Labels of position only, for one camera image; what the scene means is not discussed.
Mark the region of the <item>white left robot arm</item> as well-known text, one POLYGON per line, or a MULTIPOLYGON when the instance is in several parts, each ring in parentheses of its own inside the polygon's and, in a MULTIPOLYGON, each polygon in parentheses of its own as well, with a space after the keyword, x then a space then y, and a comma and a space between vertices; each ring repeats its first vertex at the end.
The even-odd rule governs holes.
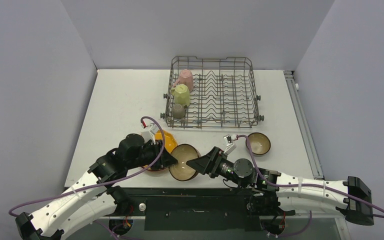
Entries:
POLYGON ((177 160, 167 151, 169 138, 163 131, 128 134, 119 146, 99 157, 89 169, 60 196, 46 200, 46 205, 15 218, 23 240, 65 240, 96 219, 129 209, 130 198, 117 185, 140 172, 164 170, 177 160))

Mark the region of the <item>brown ceramic bowl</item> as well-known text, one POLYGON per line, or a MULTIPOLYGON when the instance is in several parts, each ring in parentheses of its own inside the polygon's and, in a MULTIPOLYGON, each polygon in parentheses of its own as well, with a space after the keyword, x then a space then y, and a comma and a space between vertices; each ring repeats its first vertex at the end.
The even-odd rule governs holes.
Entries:
POLYGON ((171 176, 180 182, 192 180, 198 172, 187 165, 190 160, 201 157, 199 151, 190 144, 180 144, 170 153, 177 160, 177 163, 169 167, 171 176))
POLYGON ((271 149, 271 141, 270 139, 261 132, 253 132, 247 136, 251 146, 252 154, 256 157, 263 156, 267 154, 271 149))

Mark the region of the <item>pale yellow mug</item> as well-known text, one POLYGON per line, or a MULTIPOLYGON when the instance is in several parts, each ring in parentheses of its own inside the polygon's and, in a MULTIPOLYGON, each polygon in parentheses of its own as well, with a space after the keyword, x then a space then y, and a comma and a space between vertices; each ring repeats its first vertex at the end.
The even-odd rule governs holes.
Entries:
POLYGON ((191 103, 190 90, 185 84, 178 84, 171 88, 171 94, 173 95, 174 103, 183 107, 188 107, 191 103))

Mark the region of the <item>aluminium frame rail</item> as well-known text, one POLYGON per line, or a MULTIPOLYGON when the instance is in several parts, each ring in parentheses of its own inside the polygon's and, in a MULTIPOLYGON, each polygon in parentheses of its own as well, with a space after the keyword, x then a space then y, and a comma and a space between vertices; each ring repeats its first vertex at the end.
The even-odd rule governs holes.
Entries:
POLYGON ((295 116, 299 125, 313 177, 315 179, 324 179, 325 176, 317 154, 314 140, 312 138, 310 127, 305 116, 303 105, 299 98, 299 86, 295 81, 294 71, 285 70, 283 74, 292 101, 293 109, 295 111, 295 116))

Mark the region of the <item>orange polka dot plate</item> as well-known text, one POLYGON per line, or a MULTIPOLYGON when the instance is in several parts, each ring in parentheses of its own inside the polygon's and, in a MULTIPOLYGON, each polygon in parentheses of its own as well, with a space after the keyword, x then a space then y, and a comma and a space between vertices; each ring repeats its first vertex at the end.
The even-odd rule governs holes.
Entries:
MULTIPOLYGON (((162 140, 163 139, 163 136, 165 137, 165 145, 164 145, 164 148, 165 150, 171 154, 172 151, 178 146, 178 143, 177 141, 175 140, 174 136, 169 133, 168 131, 163 131, 163 134, 158 130, 156 133, 155 133, 155 140, 162 140)), ((159 171, 163 171, 165 169, 167 169, 170 165, 168 165, 167 163, 162 163, 161 160, 159 160, 157 163, 155 163, 152 167, 150 167, 149 169, 147 169, 148 171, 150 172, 159 172, 159 171)))

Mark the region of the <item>pink mug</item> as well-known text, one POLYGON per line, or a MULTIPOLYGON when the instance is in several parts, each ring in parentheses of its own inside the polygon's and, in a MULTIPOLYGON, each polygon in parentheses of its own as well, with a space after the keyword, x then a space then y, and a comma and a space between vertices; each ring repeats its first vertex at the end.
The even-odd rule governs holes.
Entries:
POLYGON ((173 83, 172 87, 179 84, 184 84, 188 87, 189 91, 194 90, 194 76, 189 69, 183 69, 179 72, 177 80, 173 83))

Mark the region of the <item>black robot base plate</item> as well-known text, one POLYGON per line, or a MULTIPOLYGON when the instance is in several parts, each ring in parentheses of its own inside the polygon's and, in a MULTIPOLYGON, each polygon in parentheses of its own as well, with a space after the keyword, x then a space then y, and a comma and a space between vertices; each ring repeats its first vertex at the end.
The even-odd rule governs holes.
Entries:
POLYGON ((259 231, 284 228, 274 193, 244 188, 124 188, 127 199, 109 215, 108 227, 123 237, 144 221, 145 231, 259 231))

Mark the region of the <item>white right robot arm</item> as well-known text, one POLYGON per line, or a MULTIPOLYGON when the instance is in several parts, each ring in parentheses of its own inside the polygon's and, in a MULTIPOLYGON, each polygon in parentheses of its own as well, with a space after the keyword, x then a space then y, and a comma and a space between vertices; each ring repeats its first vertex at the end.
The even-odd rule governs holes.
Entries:
POLYGON ((262 193, 265 196, 262 207, 269 214, 278 210, 316 211, 344 216, 346 221, 356 225, 374 225, 372 192, 355 176, 325 181, 255 168, 246 158, 229 161, 218 147, 186 164, 202 175, 210 178, 221 176, 239 188, 262 193))

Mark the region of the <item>grey wire dish rack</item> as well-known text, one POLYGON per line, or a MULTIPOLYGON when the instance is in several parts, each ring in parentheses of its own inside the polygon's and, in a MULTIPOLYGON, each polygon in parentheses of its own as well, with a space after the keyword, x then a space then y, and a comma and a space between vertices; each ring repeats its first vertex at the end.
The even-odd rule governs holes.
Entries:
POLYGON ((252 61, 247 57, 202 58, 175 56, 171 60, 165 110, 160 117, 171 128, 252 128, 263 122, 252 61), (185 116, 176 119, 171 89, 182 70, 190 70, 193 90, 185 116))

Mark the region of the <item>small grey-green cup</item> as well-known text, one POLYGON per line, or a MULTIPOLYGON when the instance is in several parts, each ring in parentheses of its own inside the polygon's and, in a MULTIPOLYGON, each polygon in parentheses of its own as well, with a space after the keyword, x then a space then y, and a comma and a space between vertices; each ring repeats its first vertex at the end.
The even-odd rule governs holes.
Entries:
POLYGON ((182 119, 186 115, 185 107, 182 104, 176 103, 172 106, 172 117, 174 119, 182 119))

